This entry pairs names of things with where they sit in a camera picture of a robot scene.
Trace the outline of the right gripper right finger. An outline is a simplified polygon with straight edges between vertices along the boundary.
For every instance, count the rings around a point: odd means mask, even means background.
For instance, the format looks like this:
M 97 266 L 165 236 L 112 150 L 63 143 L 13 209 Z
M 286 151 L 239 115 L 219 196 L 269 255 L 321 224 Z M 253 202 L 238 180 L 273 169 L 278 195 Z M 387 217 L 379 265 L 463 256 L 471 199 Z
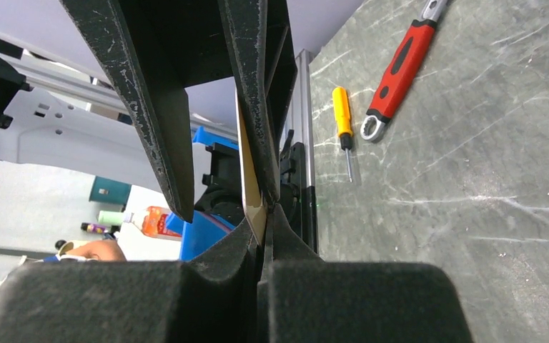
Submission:
M 443 270 L 409 262 L 326 262 L 267 217 L 257 285 L 259 342 L 471 342 L 457 290 Z

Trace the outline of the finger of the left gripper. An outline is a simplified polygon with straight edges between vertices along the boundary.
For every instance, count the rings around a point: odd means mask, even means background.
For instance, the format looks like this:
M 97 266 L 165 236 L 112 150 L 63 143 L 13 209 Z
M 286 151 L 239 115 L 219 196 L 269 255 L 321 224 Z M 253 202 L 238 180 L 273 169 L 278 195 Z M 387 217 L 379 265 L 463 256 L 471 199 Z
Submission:
M 249 150 L 266 204 L 280 199 L 279 143 L 297 66 L 286 1 L 219 1 Z
M 190 222 L 194 169 L 189 100 L 142 1 L 63 1 L 129 111 L 169 208 Z

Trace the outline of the single gold credit card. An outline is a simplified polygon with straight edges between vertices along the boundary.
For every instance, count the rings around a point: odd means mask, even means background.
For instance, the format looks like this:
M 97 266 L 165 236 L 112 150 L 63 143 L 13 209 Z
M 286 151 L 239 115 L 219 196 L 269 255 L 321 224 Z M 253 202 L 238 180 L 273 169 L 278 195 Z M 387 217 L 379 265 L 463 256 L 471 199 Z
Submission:
M 235 91 L 235 105 L 242 186 L 242 208 L 258 245 L 262 246 L 266 230 L 267 210 L 264 206 L 257 182 L 238 91 Z

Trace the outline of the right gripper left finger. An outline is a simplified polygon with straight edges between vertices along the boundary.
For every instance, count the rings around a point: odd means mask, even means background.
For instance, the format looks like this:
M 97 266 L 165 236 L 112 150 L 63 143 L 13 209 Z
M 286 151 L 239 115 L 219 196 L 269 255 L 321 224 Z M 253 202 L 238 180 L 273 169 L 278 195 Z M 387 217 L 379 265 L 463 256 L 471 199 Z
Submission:
M 0 342 L 248 342 L 247 221 L 189 262 L 32 262 L 0 287 Z

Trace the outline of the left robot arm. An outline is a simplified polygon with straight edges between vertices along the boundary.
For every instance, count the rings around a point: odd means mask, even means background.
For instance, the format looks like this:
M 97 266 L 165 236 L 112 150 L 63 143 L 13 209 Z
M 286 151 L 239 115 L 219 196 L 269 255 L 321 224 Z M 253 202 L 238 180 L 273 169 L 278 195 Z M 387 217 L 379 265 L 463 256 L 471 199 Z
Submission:
M 198 200 L 187 89 L 233 78 L 251 195 L 280 199 L 277 144 L 297 75 L 286 1 L 63 1 L 132 118 L 71 106 L 0 57 L 0 161 L 43 164 L 161 191 L 191 219 Z

